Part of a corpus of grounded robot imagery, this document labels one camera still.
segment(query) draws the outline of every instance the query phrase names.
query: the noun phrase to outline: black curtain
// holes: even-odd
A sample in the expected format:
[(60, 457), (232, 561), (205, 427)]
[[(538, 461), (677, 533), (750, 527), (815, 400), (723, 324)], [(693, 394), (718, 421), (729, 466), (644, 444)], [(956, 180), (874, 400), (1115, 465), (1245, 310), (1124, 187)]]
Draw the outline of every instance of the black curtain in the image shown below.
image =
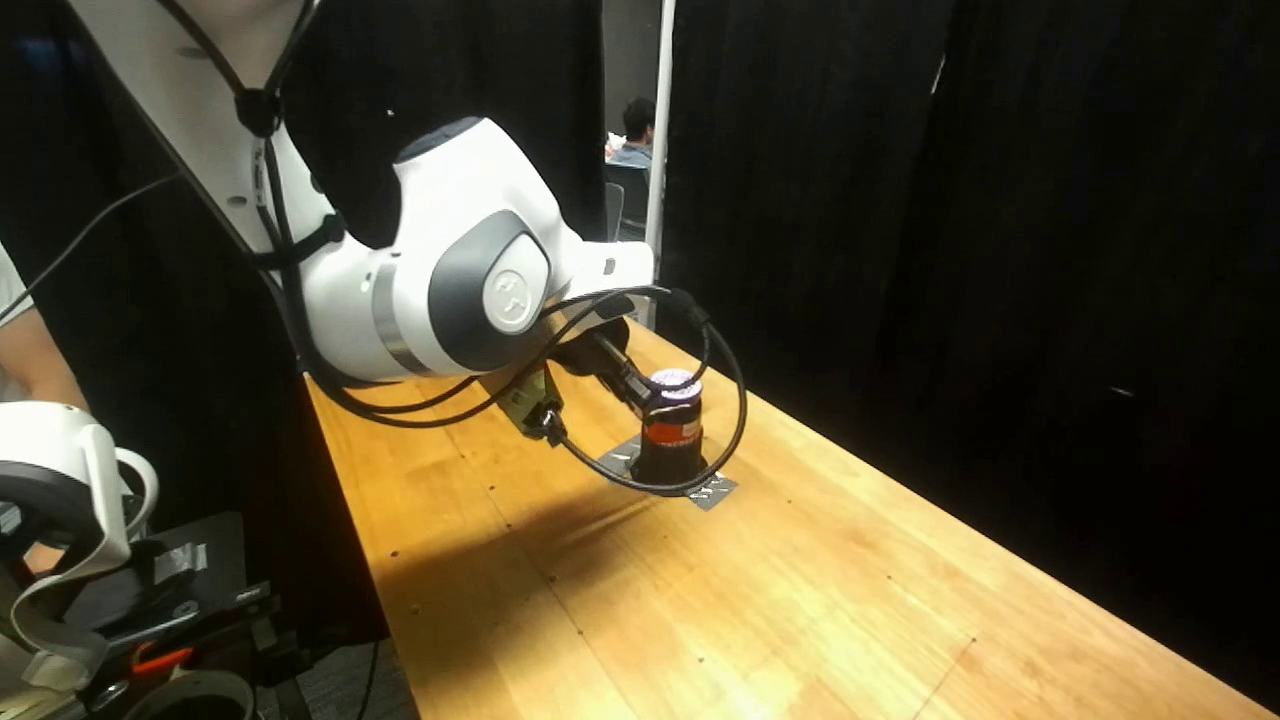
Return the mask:
[(1275, 705), (1275, 75), (1264, 0), (684, 2), (671, 280), (765, 394)]
[(953, 0), (681, 2), (666, 280), (823, 430), (885, 324), (949, 19)]
[(565, 215), (603, 226), (600, 0), (326, 0), (286, 85), (321, 187), (370, 244), (397, 237), (397, 151), (460, 116), (493, 116)]

